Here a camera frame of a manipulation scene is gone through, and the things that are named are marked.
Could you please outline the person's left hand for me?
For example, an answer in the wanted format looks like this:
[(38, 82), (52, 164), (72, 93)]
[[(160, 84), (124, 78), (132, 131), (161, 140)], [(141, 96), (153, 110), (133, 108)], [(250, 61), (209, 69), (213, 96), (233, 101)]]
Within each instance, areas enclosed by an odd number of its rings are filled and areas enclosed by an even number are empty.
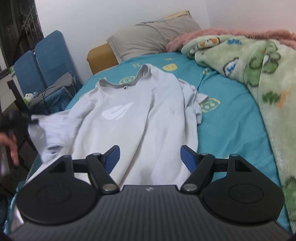
[(0, 134), (0, 144), (1, 146), (6, 146), (10, 149), (10, 156), (15, 166), (19, 165), (18, 147), (16, 136), (12, 134), (8, 136), (6, 133)]

